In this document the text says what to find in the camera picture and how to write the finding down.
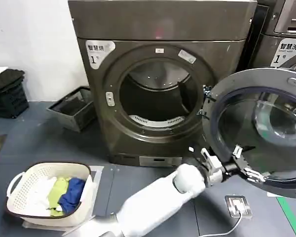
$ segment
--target green tape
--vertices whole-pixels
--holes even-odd
[[[291,210],[290,206],[288,205],[288,203],[284,197],[277,197],[277,201],[280,204],[288,222],[290,223],[290,225],[296,235],[296,217],[295,217],[293,211]]]

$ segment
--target door glass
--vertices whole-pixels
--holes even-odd
[[[243,93],[229,98],[220,113],[219,140],[236,144],[249,165],[269,179],[296,178],[296,100],[274,93]]]
[[[154,61],[134,68],[120,87],[120,101],[129,117],[144,126],[176,125],[194,109],[197,85],[179,65]]]

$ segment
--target white cable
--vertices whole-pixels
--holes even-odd
[[[199,236],[199,237],[226,236],[226,235],[230,234],[231,232],[233,232],[233,231],[237,228],[237,226],[240,224],[240,222],[241,222],[241,220],[242,220],[242,217],[243,217],[243,214],[242,214],[242,212],[240,212],[240,217],[239,217],[237,223],[235,224],[235,226],[234,226],[230,231],[228,231],[228,232],[226,232],[226,233],[222,233],[222,234],[202,235],[202,236]]]

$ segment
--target number 1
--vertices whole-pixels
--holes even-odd
[[[274,63],[278,63],[279,58],[280,58],[280,55],[276,55],[276,60]]]
[[[93,57],[93,56],[91,56],[91,58],[92,58],[92,63],[96,63],[96,62],[94,62],[94,57]]]

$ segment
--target white wall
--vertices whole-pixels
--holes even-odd
[[[87,85],[67,0],[0,0],[0,66],[26,72],[30,101]]]

